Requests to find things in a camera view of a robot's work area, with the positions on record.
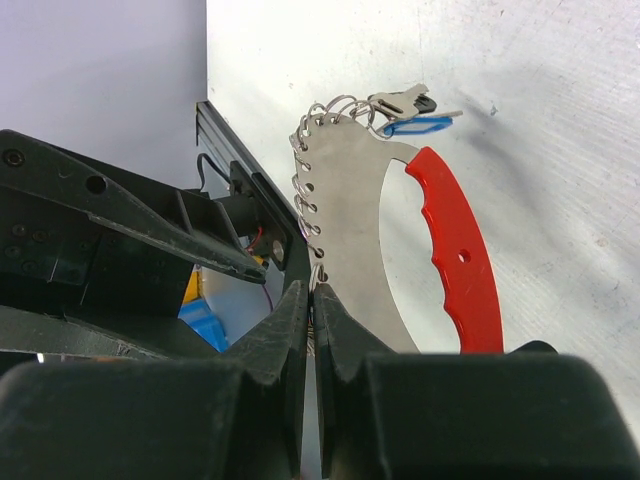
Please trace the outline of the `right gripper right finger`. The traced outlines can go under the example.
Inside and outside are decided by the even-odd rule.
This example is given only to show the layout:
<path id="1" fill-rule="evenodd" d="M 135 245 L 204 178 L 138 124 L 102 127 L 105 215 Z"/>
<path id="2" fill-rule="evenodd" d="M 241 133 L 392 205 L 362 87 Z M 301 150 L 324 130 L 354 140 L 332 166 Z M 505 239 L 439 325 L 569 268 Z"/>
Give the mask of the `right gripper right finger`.
<path id="1" fill-rule="evenodd" d="M 313 294 L 330 479 L 635 479 L 639 452 L 597 371 L 532 341 L 507 354 L 400 354 L 327 284 Z"/>

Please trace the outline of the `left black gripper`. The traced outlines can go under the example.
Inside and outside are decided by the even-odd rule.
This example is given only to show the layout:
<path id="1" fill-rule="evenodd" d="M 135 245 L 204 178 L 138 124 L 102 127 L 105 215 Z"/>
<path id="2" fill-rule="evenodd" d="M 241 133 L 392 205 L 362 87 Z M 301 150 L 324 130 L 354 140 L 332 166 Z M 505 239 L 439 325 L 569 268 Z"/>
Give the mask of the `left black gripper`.
<path id="1" fill-rule="evenodd" d="M 180 318 L 195 268 L 283 293 L 302 243 L 243 169 L 209 199 L 14 130 L 1 132 L 1 348 L 126 359 L 208 359 Z"/>

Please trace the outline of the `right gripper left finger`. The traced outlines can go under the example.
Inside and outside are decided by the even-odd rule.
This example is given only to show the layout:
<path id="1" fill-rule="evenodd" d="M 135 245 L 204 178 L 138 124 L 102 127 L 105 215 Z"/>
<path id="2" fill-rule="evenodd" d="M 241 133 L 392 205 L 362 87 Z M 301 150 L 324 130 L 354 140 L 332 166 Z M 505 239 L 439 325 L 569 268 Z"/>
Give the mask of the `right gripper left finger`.
<path id="1" fill-rule="evenodd" d="M 210 360 L 23 364 L 1 379 L 5 479 L 291 479 L 308 293 Z"/>

